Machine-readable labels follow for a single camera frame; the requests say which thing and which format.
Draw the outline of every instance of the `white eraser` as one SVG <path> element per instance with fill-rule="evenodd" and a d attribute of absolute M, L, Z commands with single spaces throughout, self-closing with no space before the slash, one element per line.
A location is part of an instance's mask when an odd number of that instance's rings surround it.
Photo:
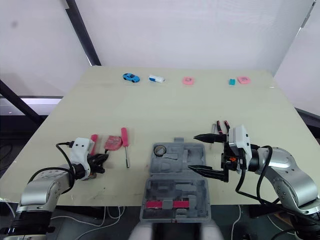
<path fill-rule="evenodd" d="M 157 83 L 163 83 L 165 81 L 165 78 L 162 76 L 150 75 L 149 80 Z"/>

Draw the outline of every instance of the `pink screwdriver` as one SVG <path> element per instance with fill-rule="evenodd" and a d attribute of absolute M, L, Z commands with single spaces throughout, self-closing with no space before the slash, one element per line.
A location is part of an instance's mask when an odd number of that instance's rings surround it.
<path fill-rule="evenodd" d="M 129 146 L 128 143 L 128 132 L 127 132 L 127 128 L 122 127 L 121 128 L 121 138 L 122 138 L 122 145 L 124 146 L 125 149 L 125 163 L 126 163 L 126 168 L 130 168 L 130 164 L 129 164 L 129 159 L 128 159 L 128 152 L 127 152 L 127 147 Z"/>

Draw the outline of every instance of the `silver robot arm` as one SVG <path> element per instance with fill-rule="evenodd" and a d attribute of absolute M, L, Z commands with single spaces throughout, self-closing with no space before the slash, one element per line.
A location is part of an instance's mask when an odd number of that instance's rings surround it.
<path fill-rule="evenodd" d="M 291 222 L 300 239 L 320 239 L 320 198 L 315 182 L 296 164 L 294 157 L 279 147 L 259 147 L 250 142 L 249 134 L 243 125 L 231 128 L 228 134 L 200 134 L 194 137 L 205 143 L 219 142 L 224 144 L 221 154 L 221 168 L 214 170 L 209 166 L 191 165 L 191 170 L 200 175 L 229 181 L 229 170 L 241 173 L 236 192 L 259 200 L 266 200 L 248 193 L 240 192 L 246 171 L 266 177 L 272 184 L 281 209 L 289 212 Z"/>
<path fill-rule="evenodd" d="M 257 149 L 258 158 L 250 161 L 257 162 L 255 173 L 260 175 L 269 154 L 267 148 Z M 282 205 L 295 212 L 310 215 L 320 212 L 318 188 L 309 175 L 303 172 L 294 157 L 286 150 L 273 147 L 271 161 L 265 172 L 265 177 L 272 184 Z"/>
<path fill-rule="evenodd" d="M 45 240 L 46 233 L 55 229 L 49 224 L 60 195 L 69 191 L 75 180 L 94 178 L 96 173 L 105 172 L 102 164 L 109 155 L 89 155 L 94 144 L 92 140 L 78 137 L 68 144 L 71 148 L 70 159 L 66 158 L 72 169 L 64 164 L 44 168 L 32 176 L 21 195 L 11 226 L 1 230 L 8 234 L 5 240 Z"/>

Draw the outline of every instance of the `gray tool case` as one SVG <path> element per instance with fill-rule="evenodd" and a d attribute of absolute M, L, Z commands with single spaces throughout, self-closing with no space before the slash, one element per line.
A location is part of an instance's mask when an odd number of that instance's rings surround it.
<path fill-rule="evenodd" d="M 159 145 L 166 149 L 162 156 L 154 151 Z M 151 177 L 145 183 L 141 221 L 202 223 L 211 219 L 207 179 L 188 165 L 206 165 L 203 144 L 184 143 L 183 138 L 175 138 L 174 142 L 153 145 Z"/>

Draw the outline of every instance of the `beige table surface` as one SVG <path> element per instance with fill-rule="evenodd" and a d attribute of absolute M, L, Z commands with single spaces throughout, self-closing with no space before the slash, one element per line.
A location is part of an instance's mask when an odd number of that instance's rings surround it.
<path fill-rule="evenodd" d="M 125 81 L 123 73 L 134 73 L 141 81 Z M 149 74 L 163 76 L 165 82 L 151 82 Z M 183 85 L 184 76 L 195 77 L 195 84 Z M 229 78 L 237 76 L 249 76 L 252 83 L 228 85 Z M 126 168 L 123 147 L 111 152 L 104 174 L 78 180 L 58 204 L 139 206 L 149 177 L 153 143 L 172 142 L 174 137 L 198 143 L 193 136 L 209 133 L 216 120 L 228 120 L 231 127 L 244 124 L 253 144 L 286 149 L 320 186 L 320 146 L 267 71 L 96 66 L 61 100 L 0 179 L 0 197 L 19 202 L 34 172 L 64 164 L 56 143 L 91 134 L 102 139 L 119 136 L 125 126 L 131 168 Z M 207 165 L 220 170 L 222 143 L 215 143 L 212 150 L 205 144 L 205 150 Z M 235 192 L 239 178 L 231 172 L 229 183 L 208 179 L 211 204 L 258 203 Z M 258 176 L 249 172 L 242 189 L 255 194 L 257 180 Z M 267 179 L 262 182 L 261 196 L 276 198 Z"/>

